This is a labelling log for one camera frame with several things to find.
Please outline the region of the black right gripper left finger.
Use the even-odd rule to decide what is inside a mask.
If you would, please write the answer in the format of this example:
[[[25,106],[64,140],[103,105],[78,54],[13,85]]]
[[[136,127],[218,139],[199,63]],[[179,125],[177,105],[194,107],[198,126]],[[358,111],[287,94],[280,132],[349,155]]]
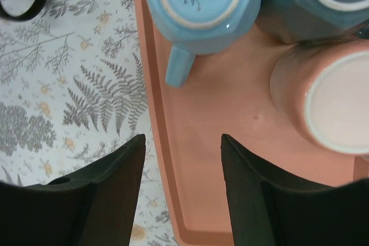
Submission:
[[[1,183],[2,245],[128,245],[145,136],[46,185]]]

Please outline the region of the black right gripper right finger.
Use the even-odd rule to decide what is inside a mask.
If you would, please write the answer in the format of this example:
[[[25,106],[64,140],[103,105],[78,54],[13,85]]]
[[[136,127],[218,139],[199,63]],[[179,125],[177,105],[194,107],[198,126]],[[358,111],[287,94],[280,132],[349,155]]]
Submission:
[[[339,187],[309,181],[228,134],[221,162],[235,245],[368,244],[368,179]]]

